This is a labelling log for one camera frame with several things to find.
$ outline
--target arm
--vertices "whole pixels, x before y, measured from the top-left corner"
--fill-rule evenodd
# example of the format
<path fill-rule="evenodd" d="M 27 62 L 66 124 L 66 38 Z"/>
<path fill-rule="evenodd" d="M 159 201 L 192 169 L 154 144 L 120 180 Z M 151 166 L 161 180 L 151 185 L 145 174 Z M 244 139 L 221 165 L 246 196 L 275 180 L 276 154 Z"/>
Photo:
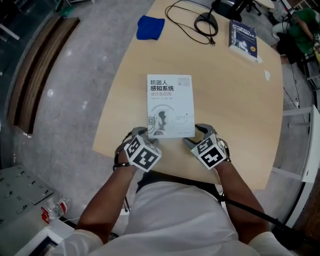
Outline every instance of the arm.
<path fill-rule="evenodd" d="M 258 200 L 231 162 L 221 162 L 215 169 L 227 198 L 264 213 Z M 257 235 L 270 230 L 268 222 L 264 219 L 229 203 L 226 203 L 226 208 L 241 242 L 248 244 Z"/>
<path fill-rule="evenodd" d="M 128 160 L 123 150 L 119 154 L 119 163 L 126 162 Z M 75 229 L 90 231 L 106 244 L 136 170 L 133 165 L 118 167 L 85 208 Z"/>
<path fill-rule="evenodd" d="M 311 31 L 308 28 L 307 23 L 305 23 L 302 19 L 300 19 L 298 16 L 296 16 L 294 18 L 294 20 L 300 25 L 300 27 L 302 28 L 302 30 L 304 31 L 304 33 L 306 33 L 306 35 L 310 38 L 310 40 L 312 42 L 315 41 L 315 37 L 314 35 L 311 33 Z"/>

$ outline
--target gray floor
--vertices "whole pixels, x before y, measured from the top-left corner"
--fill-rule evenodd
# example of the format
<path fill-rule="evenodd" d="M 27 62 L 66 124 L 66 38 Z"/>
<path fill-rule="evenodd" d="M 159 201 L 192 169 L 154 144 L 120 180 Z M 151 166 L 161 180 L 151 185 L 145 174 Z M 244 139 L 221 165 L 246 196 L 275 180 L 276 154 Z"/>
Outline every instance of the gray floor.
<path fill-rule="evenodd" d="M 72 16 L 79 16 L 81 23 L 50 73 L 32 137 L 16 127 L 9 127 L 3 120 L 1 147 L 8 156 L 2 156 L 3 162 L 23 164 L 69 197 L 73 205 L 67 218 L 79 217 L 112 173 L 113 159 L 92 151 L 92 146 L 118 66 L 136 32 L 138 19 L 147 13 L 152 3 L 153 0 L 97 0 L 95 4 L 79 4 Z M 257 35 L 269 45 L 276 42 L 270 32 L 272 25 L 264 15 L 257 16 L 254 10 L 251 13 L 244 11 L 242 18 L 245 24 L 255 27 Z M 293 69 L 300 105 L 311 106 L 311 89 L 295 65 Z M 291 66 L 284 65 L 282 70 L 284 87 L 295 99 L 298 96 Z M 285 110 L 294 108 L 290 101 L 284 94 Z M 289 120 L 284 118 L 282 122 L 274 166 L 298 174 L 302 171 L 308 131 L 305 127 L 288 128 Z M 141 176 L 142 172 L 137 172 L 131 183 L 130 203 Z M 299 186 L 299 181 L 272 172 L 266 188 L 255 190 L 254 194 L 267 214 L 281 220 Z M 125 224 L 126 217 L 120 217 L 115 231 L 121 233 Z"/>

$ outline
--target blue cloth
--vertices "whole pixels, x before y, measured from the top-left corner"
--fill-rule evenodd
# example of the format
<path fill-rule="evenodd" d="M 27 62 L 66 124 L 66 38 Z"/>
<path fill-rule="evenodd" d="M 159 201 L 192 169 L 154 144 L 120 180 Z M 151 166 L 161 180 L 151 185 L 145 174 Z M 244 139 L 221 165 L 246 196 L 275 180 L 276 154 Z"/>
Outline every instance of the blue cloth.
<path fill-rule="evenodd" d="M 138 31 L 136 32 L 136 38 L 138 40 L 158 40 L 164 26 L 164 18 L 152 18 L 143 15 L 138 21 Z"/>

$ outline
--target wrist strap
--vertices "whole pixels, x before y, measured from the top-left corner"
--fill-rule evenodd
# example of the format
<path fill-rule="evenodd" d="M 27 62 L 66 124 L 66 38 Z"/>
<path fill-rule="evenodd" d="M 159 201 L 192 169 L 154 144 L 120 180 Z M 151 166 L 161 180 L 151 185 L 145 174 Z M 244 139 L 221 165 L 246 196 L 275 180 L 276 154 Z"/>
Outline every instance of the wrist strap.
<path fill-rule="evenodd" d="M 131 166 L 131 163 L 129 163 L 129 162 L 120 162 L 120 163 L 116 163 L 113 167 L 112 167 L 112 169 L 113 169 L 113 171 L 115 171 L 118 167 L 127 167 L 127 166 Z"/>

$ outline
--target book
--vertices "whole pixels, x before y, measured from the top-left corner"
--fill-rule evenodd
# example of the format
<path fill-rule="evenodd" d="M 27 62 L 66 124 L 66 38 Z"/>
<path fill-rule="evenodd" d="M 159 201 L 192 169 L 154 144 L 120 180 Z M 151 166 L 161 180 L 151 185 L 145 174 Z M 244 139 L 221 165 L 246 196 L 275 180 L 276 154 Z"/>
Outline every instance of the book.
<path fill-rule="evenodd" d="M 147 75 L 148 137 L 195 136 L 195 110 L 191 75 Z"/>
<path fill-rule="evenodd" d="M 255 61 L 258 56 L 257 35 L 253 27 L 236 20 L 229 22 L 229 48 Z"/>

